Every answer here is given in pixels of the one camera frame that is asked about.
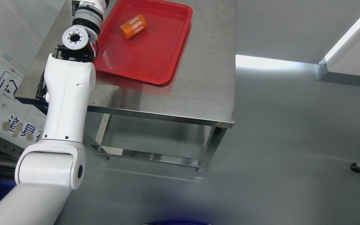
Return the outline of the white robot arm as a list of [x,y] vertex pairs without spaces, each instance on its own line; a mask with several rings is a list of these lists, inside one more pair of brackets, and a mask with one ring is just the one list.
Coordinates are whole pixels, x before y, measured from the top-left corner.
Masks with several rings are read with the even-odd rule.
[[108,0],[72,1],[72,26],[44,70],[44,130],[17,161],[16,186],[0,201],[0,225],[53,225],[84,179],[84,124],[96,82],[94,44],[108,5]]

